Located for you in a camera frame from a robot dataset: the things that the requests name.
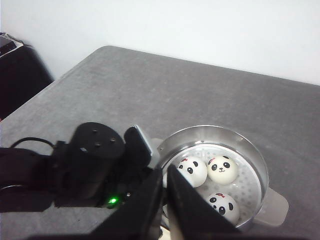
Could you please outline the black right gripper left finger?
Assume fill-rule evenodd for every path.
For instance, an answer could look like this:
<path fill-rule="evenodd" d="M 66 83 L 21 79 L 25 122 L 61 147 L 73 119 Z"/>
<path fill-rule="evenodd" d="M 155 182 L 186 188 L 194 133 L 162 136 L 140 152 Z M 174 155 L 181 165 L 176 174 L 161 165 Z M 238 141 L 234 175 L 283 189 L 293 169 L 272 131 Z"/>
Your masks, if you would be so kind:
<path fill-rule="evenodd" d="M 33 235 L 29 240 L 157 240 L 160 235 L 163 173 L 155 169 L 138 191 L 86 234 Z"/>

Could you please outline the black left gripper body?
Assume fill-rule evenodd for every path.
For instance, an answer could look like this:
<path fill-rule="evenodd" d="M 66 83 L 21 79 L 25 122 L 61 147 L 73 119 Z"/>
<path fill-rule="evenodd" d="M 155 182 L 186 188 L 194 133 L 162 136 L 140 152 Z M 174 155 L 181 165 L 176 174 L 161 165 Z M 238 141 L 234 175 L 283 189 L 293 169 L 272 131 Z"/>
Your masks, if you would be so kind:
<path fill-rule="evenodd" d="M 51 154 L 51 189 L 58 208 L 115 208 L 128 200 L 154 168 L 126 162 L 124 136 L 97 122 L 85 122 L 71 140 L 58 141 Z"/>

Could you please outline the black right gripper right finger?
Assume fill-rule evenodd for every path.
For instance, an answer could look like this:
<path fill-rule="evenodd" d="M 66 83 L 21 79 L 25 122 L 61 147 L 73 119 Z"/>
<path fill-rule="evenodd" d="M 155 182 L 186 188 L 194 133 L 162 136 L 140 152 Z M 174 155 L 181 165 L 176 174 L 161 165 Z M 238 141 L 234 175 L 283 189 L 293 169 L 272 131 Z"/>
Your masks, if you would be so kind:
<path fill-rule="evenodd" d="M 167 199 L 172 240 L 240 240 L 242 234 L 216 212 L 174 166 L 167 169 Z"/>

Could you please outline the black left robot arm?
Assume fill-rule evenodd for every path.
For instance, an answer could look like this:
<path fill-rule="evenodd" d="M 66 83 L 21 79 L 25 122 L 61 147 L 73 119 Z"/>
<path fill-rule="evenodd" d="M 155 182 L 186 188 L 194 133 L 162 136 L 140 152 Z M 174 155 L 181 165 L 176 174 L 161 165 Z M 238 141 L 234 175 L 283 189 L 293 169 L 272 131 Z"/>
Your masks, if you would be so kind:
<path fill-rule="evenodd" d="M 85 122 L 69 142 L 44 155 L 15 142 L 0 150 L 0 210 L 42 212 L 57 208 L 114 208 L 140 187 L 154 168 L 155 150 L 141 128 L 123 136 Z"/>

